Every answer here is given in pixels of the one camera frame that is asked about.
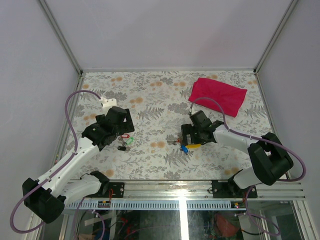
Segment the metal key organiser with rings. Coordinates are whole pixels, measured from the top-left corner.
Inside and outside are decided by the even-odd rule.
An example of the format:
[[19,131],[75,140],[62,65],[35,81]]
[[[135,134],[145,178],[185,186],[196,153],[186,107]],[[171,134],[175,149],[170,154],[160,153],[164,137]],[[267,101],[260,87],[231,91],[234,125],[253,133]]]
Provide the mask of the metal key organiser with rings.
[[183,144],[183,138],[182,137],[178,137],[175,141],[174,144],[180,144],[181,148],[185,148],[185,149],[197,149],[200,148],[202,145],[201,144]]

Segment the blue key tag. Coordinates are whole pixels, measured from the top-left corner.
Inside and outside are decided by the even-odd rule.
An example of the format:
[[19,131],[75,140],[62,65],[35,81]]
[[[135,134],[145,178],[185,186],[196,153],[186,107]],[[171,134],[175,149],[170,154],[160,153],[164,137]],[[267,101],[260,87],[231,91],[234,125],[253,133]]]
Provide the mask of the blue key tag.
[[180,148],[181,148],[181,150],[182,150],[184,153],[188,153],[188,152],[189,152],[188,149],[187,149],[187,147],[184,146],[184,145],[182,145]]

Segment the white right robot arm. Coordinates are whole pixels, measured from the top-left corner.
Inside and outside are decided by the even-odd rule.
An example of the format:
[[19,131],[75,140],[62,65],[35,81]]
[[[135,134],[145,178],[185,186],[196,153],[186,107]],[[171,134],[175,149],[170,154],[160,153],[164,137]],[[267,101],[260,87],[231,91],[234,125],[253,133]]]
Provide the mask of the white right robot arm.
[[181,125],[184,147],[222,144],[247,154],[251,162],[251,167],[239,170],[227,180],[212,180],[214,198],[256,198],[257,194],[248,192],[250,188],[258,184],[271,186],[294,166],[278,137],[271,132],[254,138],[228,128],[223,121],[212,122],[201,110],[189,118],[190,124]]

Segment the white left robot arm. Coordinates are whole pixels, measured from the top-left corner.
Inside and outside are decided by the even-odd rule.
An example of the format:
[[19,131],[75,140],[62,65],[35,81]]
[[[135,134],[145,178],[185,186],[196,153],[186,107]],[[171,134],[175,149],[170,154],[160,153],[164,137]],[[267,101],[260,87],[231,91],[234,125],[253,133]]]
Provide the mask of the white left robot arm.
[[117,106],[95,119],[82,132],[75,151],[67,153],[38,179],[28,178],[22,185],[24,205],[46,224],[55,221],[67,205],[83,197],[97,195],[102,198],[109,193],[110,180],[98,170],[73,183],[70,180],[88,160],[117,137],[134,132],[135,128],[129,109]]

